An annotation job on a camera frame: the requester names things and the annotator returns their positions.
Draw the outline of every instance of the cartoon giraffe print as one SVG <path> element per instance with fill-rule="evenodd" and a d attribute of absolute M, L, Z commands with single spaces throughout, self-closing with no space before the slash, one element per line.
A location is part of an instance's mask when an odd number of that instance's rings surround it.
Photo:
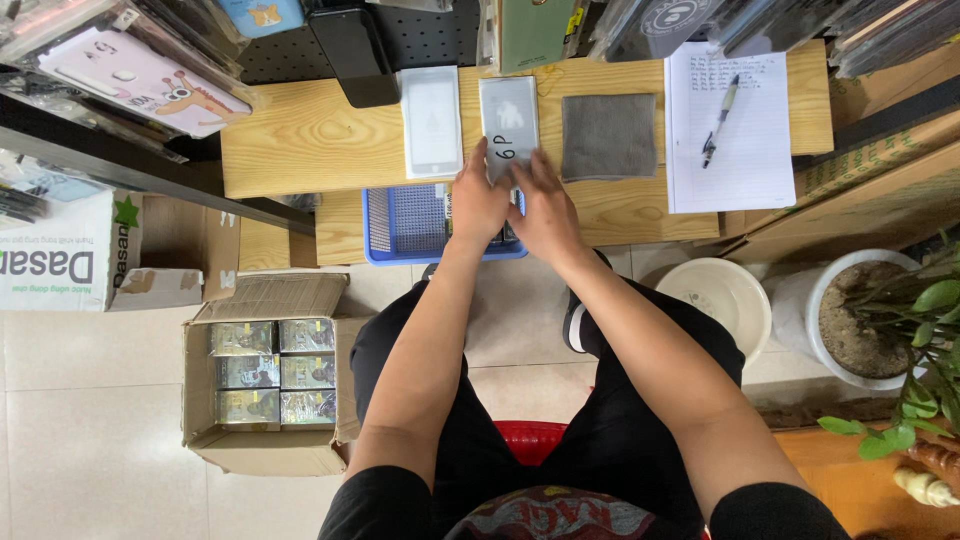
<path fill-rule="evenodd" d="M 169 78 L 163 78 L 163 82 L 170 87 L 170 91 L 163 94 L 163 98 L 167 100 L 167 103 L 160 106 L 160 108 L 156 110 L 157 114 L 175 114 L 190 107 L 191 105 L 196 105 L 213 112 L 221 118 L 219 122 L 198 122 L 197 125 L 199 126 L 229 124 L 230 122 L 239 120 L 244 116 L 250 115 L 249 112 L 237 112 L 231 110 L 224 105 L 222 101 L 213 97 L 210 92 L 199 86 L 190 85 L 190 83 L 188 83 L 185 79 L 186 73 L 178 71 L 174 73 L 174 77 L 180 79 L 182 86 L 175 86 L 173 81 L 171 81 Z"/>

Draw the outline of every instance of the pink phone case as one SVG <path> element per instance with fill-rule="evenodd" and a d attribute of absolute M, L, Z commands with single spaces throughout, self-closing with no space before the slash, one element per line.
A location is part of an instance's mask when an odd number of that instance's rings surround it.
<path fill-rule="evenodd" d="M 91 28 L 39 56 L 40 70 L 127 110 L 205 137 L 249 105 L 124 32 Z"/>

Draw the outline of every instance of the hand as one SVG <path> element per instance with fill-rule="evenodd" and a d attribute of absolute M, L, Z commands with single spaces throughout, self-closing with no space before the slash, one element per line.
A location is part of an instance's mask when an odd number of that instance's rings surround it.
<path fill-rule="evenodd" d="M 510 179 L 502 177 L 494 186 L 487 181 L 487 138 L 482 137 L 464 169 L 453 181 L 453 237 L 470 246 L 487 249 L 503 229 L 510 205 Z"/>
<path fill-rule="evenodd" d="M 530 253 L 554 268 L 583 254 L 591 254 L 580 233 L 577 209 L 543 151 L 534 151 L 530 171 L 516 161 L 511 167 L 523 191 L 527 214 L 524 216 L 511 205 L 507 219 Z"/>

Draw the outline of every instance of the person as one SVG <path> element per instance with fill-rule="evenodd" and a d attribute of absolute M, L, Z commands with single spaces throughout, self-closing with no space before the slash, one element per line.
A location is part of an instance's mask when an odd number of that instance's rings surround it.
<path fill-rule="evenodd" d="M 322 540 L 849 539 L 740 392 L 744 356 L 695 307 L 621 279 L 581 235 L 544 154 L 487 181 L 481 139 L 453 183 L 453 236 L 428 280 L 350 354 L 362 428 Z M 520 465 L 467 377 L 484 250 L 504 221 L 570 288 L 564 340 L 596 384 L 556 449 Z"/>

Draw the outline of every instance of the soil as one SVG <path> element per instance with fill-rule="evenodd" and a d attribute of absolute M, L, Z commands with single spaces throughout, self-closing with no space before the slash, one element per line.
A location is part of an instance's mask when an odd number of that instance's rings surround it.
<path fill-rule="evenodd" d="M 843 304 L 849 296 L 902 274 L 903 268 L 878 260 L 860 262 L 841 272 L 824 292 L 820 303 L 820 335 L 827 352 L 847 371 L 866 379 L 889 379 L 906 372 L 908 347 L 863 328 Z"/>

